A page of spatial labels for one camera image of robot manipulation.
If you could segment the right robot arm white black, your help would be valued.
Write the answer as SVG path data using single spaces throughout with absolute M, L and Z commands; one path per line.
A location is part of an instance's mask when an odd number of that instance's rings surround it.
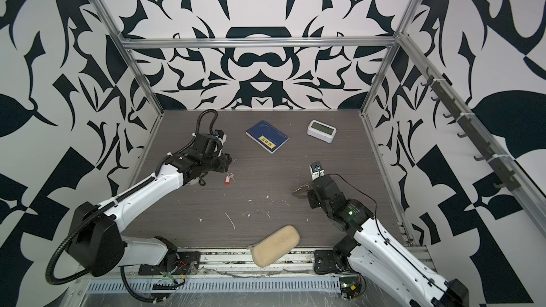
M 334 246 L 341 262 L 370 279 L 401 306 L 468 306 L 469 290 L 451 281 L 401 245 L 360 201 L 347 199 L 331 174 L 315 171 L 307 191 L 345 237 Z

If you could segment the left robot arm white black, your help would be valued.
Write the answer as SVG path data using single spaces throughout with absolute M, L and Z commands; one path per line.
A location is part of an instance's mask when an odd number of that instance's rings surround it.
M 74 238 L 65 251 L 89 274 L 102 276 L 116 267 L 159 266 L 171 271 L 176 250 L 163 237 L 122 235 L 129 224 L 164 196 L 184 186 L 204 186 L 210 172 L 226 173 L 232 161 L 223 152 L 227 136 L 220 130 L 197 134 L 189 148 L 168 153 L 151 175 L 102 203 L 84 203 L 71 225 Z

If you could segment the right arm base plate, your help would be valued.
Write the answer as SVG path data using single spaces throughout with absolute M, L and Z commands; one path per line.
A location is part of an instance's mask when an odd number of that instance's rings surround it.
M 315 274 L 335 274 L 345 270 L 344 261 L 334 250 L 315 250 L 314 266 Z

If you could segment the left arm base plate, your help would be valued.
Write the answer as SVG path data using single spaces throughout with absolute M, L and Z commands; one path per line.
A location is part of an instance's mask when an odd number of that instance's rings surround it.
M 160 275 L 169 273 L 171 275 L 189 274 L 194 269 L 198 269 L 200 265 L 199 251 L 184 251 L 177 252 L 169 251 L 166 257 L 156 266 L 143 264 L 139 267 L 138 274 L 140 276 Z

